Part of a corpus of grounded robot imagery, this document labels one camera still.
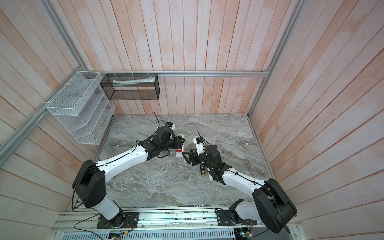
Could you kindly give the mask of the white remote with green screen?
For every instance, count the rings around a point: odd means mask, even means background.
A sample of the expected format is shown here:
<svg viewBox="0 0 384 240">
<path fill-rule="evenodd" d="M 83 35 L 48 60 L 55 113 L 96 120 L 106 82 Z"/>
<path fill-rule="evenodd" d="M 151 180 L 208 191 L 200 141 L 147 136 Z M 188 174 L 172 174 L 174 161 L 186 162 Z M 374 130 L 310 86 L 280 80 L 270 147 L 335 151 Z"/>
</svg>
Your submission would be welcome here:
<svg viewBox="0 0 384 240">
<path fill-rule="evenodd" d="M 177 135 L 176 136 L 176 157 L 177 158 L 182 158 L 183 155 L 182 155 L 182 152 L 184 151 L 184 142 L 185 142 L 185 139 L 184 139 L 184 135 Z"/>
</svg>

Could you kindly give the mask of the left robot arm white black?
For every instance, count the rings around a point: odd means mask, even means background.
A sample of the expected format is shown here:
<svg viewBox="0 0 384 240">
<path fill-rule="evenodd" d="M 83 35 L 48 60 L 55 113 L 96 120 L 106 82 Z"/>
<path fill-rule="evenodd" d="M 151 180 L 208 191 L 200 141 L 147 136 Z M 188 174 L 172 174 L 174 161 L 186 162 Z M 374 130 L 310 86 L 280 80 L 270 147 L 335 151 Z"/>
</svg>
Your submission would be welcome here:
<svg viewBox="0 0 384 240">
<path fill-rule="evenodd" d="M 162 152 L 169 154 L 170 150 L 181 149 L 185 139 L 182 135 L 175 135 L 174 128 L 174 124 L 167 122 L 124 153 L 98 162 L 85 161 L 73 182 L 74 193 L 86 208 L 96 210 L 112 228 L 121 227 L 124 212 L 107 196 L 106 183 L 137 164 L 159 158 Z"/>
</svg>

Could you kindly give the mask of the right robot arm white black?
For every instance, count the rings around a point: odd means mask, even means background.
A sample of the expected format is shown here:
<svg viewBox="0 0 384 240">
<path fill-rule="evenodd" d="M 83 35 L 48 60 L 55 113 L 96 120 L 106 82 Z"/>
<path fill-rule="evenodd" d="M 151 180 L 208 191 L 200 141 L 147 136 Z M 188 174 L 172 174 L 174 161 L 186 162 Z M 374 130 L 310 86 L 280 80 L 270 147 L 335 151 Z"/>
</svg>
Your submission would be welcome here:
<svg viewBox="0 0 384 240">
<path fill-rule="evenodd" d="M 191 149 L 183 152 L 182 156 L 189 165 L 207 169 L 214 181 L 233 187 L 253 199 L 251 202 L 239 199 L 228 210 L 219 210 L 218 217 L 228 224 L 259 221 L 278 234 L 297 214 L 293 202 L 276 180 L 257 180 L 240 173 L 223 162 L 216 145 Z"/>
</svg>

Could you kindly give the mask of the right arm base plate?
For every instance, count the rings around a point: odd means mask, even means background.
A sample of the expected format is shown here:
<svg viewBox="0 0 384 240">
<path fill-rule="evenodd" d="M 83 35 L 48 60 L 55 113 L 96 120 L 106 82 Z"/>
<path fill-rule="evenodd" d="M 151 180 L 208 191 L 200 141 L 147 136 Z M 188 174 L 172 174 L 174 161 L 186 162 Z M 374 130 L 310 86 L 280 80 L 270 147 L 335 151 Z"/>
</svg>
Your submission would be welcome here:
<svg viewBox="0 0 384 240">
<path fill-rule="evenodd" d="M 215 214 L 217 216 L 217 222 L 219 226 L 256 226 L 257 221 L 254 220 L 243 220 L 241 219 L 234 211 L 223 210 L 221 208 L 215 209 Z"/>
</svg>

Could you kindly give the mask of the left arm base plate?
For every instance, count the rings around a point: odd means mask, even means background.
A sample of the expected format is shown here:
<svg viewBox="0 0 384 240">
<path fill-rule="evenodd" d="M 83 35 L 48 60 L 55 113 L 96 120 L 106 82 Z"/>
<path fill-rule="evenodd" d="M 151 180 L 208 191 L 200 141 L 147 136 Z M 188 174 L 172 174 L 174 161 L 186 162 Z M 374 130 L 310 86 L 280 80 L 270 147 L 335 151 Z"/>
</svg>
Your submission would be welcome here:
<svg viewBox="0 0 384 240">
<path fill-rule="evenodd" d="M 139 212 L 120 212 L 111 220 L 100 215 L 97 229 L 128 228 L 135 229 L 138 225 Z"/>
</svg>

